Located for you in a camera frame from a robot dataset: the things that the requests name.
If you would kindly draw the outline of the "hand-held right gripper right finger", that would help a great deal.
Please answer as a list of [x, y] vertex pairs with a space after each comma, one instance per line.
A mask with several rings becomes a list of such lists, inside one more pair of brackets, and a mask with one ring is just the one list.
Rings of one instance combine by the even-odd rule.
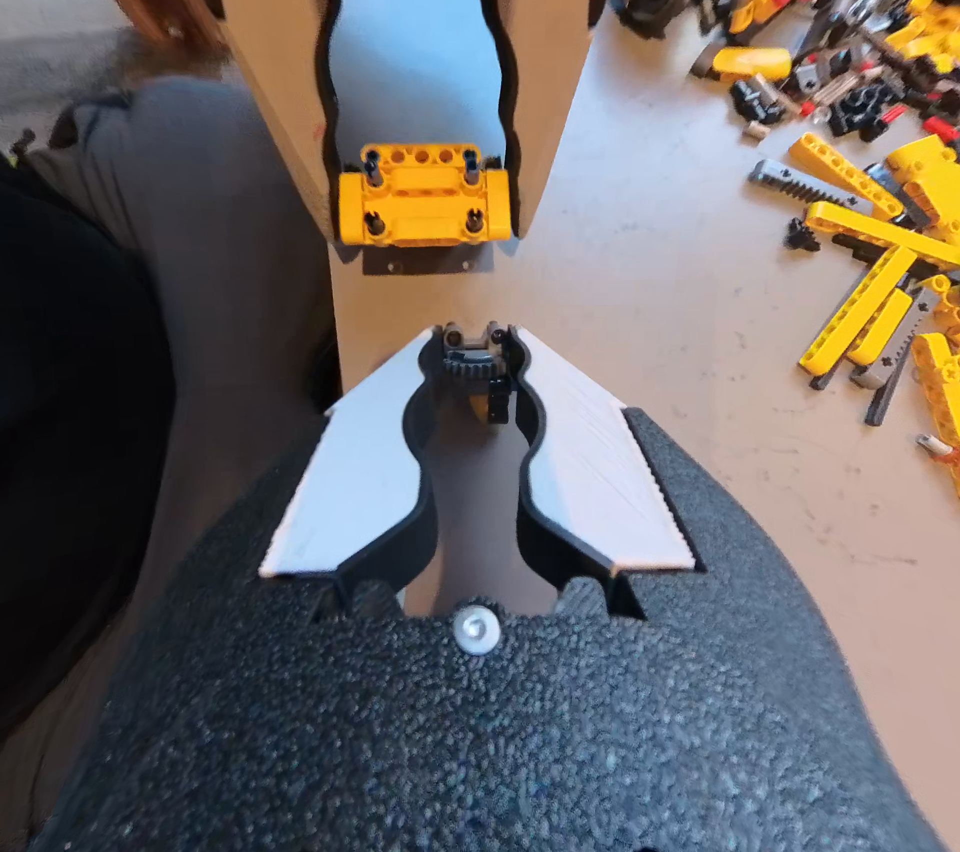
[[634, 435], [627, 405], [522, 326], [510, 327], [524, 562], [563, 591], [607, 594], [637, 573], [692, 572], [697, 557]]

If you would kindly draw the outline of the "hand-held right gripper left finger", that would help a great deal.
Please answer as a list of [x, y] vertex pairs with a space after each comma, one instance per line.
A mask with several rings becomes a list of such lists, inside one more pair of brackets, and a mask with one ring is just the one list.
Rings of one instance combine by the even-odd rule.
[[426, 570], [439, 538], [424, 453], [441, 354], [428, 327], [333, 404], [261, 579], [408, 586]]

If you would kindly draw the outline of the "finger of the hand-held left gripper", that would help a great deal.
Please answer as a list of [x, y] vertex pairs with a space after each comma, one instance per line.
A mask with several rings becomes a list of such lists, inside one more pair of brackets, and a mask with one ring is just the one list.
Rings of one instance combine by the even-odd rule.
[[590, 0], [481, 0], [501, 87], [513, 234], [526, 238], [544, 195], [593, 41]]
[[222, 0], [226, 38], [304, 205], [338, 239], [330, 43], [342, 0]]

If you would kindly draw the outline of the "grey gear block assembly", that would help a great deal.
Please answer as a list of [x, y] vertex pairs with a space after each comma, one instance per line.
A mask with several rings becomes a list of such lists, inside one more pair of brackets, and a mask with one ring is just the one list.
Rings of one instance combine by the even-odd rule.
[[509, 425], [516, 390], [509, 326], [490, 321], [476, 335], [468, 335], [461, 325], [448, 322], [440, 340], [443, 374], [466, 396], [476, 417], [491, 428]]

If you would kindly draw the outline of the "yellow frame block assembly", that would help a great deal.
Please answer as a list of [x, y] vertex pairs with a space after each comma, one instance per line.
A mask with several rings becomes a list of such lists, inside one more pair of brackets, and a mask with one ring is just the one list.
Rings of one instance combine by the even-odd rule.
[[491, 272], [518, 253], [512, 181], [471, 142], [376, 142], [335, 183], [332, 253], [365, 275]]

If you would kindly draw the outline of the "light grey desk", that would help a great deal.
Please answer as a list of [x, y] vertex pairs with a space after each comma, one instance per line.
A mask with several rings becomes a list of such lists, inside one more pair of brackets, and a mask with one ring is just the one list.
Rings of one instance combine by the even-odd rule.
[[[473, 141], [491, 154], [499, 72], [478, 0], [342, 0], [331, 71], [346, 158], [374, 139]], [[342, 381], [352, 388], [434, 323], [527, 326], [639, 407], [750, 512], [792, 563], [846, 655], [883, 744], [958, 850], [958, 497], [916, 445], [932, 431], [912, 364], [885, 423], [844, 366], [823, 391], [797, 366], [860, 265], [829, 242], [790, 253], [796, 203], [746, 177], [802, 128], [754, 146], [726, 91], [689, 76], [696, 18], [647, 42], [609, 11], [528, 236], [469, 274], [367, 275], [331, 262]], [[524, 443], [444, 410], [431, 468], [441, 546], [415, 614], [470, 594], [522, 612], [551, 592], [514, 546]]]

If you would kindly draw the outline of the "yellow curved panel piece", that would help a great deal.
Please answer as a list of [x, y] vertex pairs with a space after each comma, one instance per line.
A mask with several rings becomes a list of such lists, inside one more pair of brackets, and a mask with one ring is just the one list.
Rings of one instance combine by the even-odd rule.
[[790, 51], [783, 47], [723, 45], [706, 46], [690, 66], [695, 78], [734, 83], [755, 77], [770, 81], [788, 78], [793, 69]]

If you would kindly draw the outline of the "grey toothed rack piece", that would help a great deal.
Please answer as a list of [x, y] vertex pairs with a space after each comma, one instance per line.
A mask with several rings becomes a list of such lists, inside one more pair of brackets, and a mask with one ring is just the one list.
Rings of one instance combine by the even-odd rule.
[[807, 205], [826, 202], [868, 217], [873, 211], [873, 204], [868, 199], [781, 162], [761, 160], [751, 170], [747, 181]]

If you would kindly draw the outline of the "person's black top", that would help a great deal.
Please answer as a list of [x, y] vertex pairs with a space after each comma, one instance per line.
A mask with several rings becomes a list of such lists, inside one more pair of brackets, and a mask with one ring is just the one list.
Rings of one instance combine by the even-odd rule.
[[2, 742], [132, 594], [175, 397], [141, 258], [2, 157]]

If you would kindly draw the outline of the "pile of loose building pieces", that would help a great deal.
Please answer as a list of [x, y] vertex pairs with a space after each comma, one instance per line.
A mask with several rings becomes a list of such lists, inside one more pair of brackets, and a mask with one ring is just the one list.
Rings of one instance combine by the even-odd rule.
[[863, 282], [873, 313], [849, 334], [839, 332], [865, 297], [858, 290], [800, 364], [821, 388], [836, 366], [850, 363], [851, 380], [873, 393], [866, 423], [878, 426], [911, 351], [934, 428], [918, 445], [958, 486], [958, 0], [793, 0], [744, 40], [723, 35], [718, 44], [792, 55], [784, 80], [728, 83], [753, 138], [810, 117], [834, 138], [870, 144], [902, 115], [920, 120], [920, 138], [861, 171], [816, 134], [802, 134], [790, 148], [809, 175], [872, 204], [870, 216], [806, 204], [800, 218], [816, 236], [831, 234], [856, 258], [881, 266], [898, 247], [912, 247], [915, 269], [933, 274], [876, 282], [873, 269]]

